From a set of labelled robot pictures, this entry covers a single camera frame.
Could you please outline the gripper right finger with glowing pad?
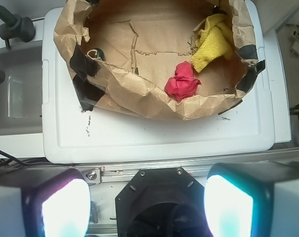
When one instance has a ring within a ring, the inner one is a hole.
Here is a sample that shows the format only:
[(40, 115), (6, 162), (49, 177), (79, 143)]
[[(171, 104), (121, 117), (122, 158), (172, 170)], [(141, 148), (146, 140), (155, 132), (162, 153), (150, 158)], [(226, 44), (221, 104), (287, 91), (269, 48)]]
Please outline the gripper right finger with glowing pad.
[(299, 237), (299, 161), (214, 164), (204, 210), (215, 237)]

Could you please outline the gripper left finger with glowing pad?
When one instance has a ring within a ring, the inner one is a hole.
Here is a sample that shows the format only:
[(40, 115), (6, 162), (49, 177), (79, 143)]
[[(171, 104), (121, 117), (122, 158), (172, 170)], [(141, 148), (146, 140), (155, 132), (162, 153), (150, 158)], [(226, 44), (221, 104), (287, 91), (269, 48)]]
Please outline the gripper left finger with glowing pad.
[(84, 237), (90, 203), (75, 168), (0, 168), (0, 237)]

